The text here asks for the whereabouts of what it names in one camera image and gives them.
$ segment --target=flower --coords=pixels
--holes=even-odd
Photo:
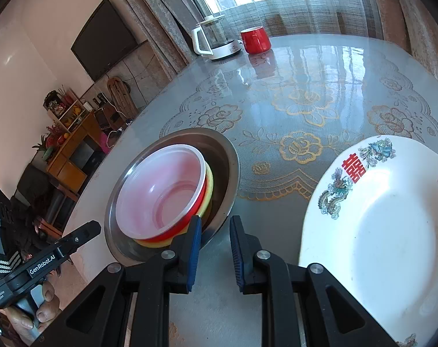
[[[256,67],[267,62],[267,55],[264,53],[259,53],[255,55],[249,55],[248,59],[252,67]]]
[[[412,138],[413,123],[405,113],[397,108],[389,108],[385,105],[374,105],[367,112],[368,121],[375,126],[379,134],[400,135]]]
[[[280,141],[280,154],[284,160],[295,160],[299,164],[314,161],[322,153],[320,138],[303,131],[291,132]]]
[[[400,91],[402,90],[402,86],[397,83],[395,80],[391,80],[390,78],[381,78],[379,80],[383,85],[385,85],[388,89],[394,90],[394,91]]]
[[[270,163],[268,162],[256,162],[251,167],[251,170],[255,175],[267,175],[270,172]]]
[[[311,125],[322,127],[325,119],[338,118],[337,113],[329,107],[334,101],[330,89],[323,94],[298,89],[293,83],[283,83],[274,95],[272,105],[277,111],[284,111],[289,116],[303,115]]]
[[[242,118],[243,111],[237,105],[225,104],[213,107],[198,118],[197,126],[217,130],[224,133],[232,129]]]

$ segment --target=curtain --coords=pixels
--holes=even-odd
[[[191,29],[203,20],[193,0],[123,0],[170,80],[192,62]]]
[[[396,43],[410,53],[407,26],[399,0],[376,0],[383,28],[384,40]]]
[[[235,36],[263,26],[270,36],[297,33],[352,34],[382,39],[375,0],[205,0],[225,14]]]
[[[412,56],[438,80],[438,25],[421,0],[399,0]]]

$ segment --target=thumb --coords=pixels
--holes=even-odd
[[[34,327],[33,321],[24,314],[21,310],[16,307],[8,307],[5,310],[7,318],[10,323],[17,329],[15,326],[22,327],[26,330],[31,330]]]

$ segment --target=television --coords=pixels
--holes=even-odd
[[[72,52],[96,82],[118,61],[137,47],[134,35],[110,0],[103,0],[72,45]]]

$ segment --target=stainless steel bowl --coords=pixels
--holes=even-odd
[[[111,254],[123,265],[147,261],[164,248],[146,248],[121,232],[116,223],[116,200],[127,177],[151,153],[178,143],[196,147],[208,162],[214,177],[212,207],[203,225],[201,246],[205,246],[224,224],[238,192],[240,165],[232,143],[221,133],[206,128],[190,128],[171,133],[147,147],[126,168],[111,192],[105,213],[105,239]]]

